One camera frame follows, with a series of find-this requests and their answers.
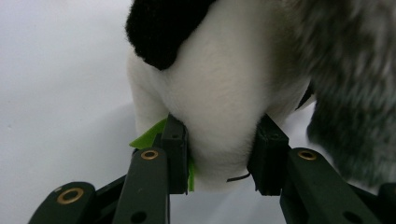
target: gray fuzzy fabric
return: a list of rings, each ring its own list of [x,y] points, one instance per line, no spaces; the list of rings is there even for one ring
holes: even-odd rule
[[[310,141],[346,179],[396,181],[396,1],[302,0],[294,9],[318,99]]]

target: white surface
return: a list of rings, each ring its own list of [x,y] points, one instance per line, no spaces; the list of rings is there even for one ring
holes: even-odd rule
[[[135,138],[123,25],[130,1],[0,3],[0,223],[27,223],[57,187],[124,175]],[[312,106],[285,129],[305,147]],[[172,196],[172,223],[285,223],[278,197]]]

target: black fabric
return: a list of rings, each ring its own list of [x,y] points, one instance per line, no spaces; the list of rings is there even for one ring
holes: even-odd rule
[[[135,0],[125,25],[129,42],[146,63],[164,70],[215,0]]]

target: stuffed animal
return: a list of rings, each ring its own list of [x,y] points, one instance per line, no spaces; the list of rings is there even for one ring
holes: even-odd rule
[[[126,31],[137,132],[172,113],[189,130],[195,188],[230,189],[261,117],[282,125],[312,78],[310,139],[345,177],[394,179],[394,29],[383,8],[393,1],[359,2],[135,0]]]

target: brass screw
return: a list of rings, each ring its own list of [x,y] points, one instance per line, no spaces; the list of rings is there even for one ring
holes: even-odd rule
[[[156,150],[147,150],[141,156],[144,160],[151,161],[158,157],[158,152]]]
[[[66,194],[71,193],[71,192],[76,192],[77,195],[72,198],[66,199],[64,196],[66,196]],[[83,194],[84,194],[84,190],[81,188],[67,189],[64,192],[62,192],[61,195],[58,196],[58,199],[56,200],[56,202],[58,202],[60,204],[74,203],[74,202],[78,201],[78,199],[80,199]]]
[[[314,161],[317,159],[317,154],[307,150],[299,151],[298,156],[307,161]]]

